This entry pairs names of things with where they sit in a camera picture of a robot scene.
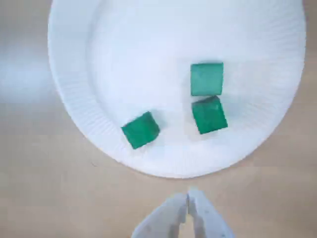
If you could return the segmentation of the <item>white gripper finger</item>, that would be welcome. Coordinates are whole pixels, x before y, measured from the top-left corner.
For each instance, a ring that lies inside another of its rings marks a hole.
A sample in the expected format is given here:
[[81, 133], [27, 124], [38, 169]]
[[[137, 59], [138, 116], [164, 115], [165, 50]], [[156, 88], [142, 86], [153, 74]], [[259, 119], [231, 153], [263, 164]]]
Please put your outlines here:
[[198, 189], [187, 193], [188, 214], [193, 218], [196, 238], [234, 238], [235, 235], [213, 204]]
[[177, 193], [149, 214], [133, 231], [133, 238], [177, 238], [186, 221], [187, 195]]

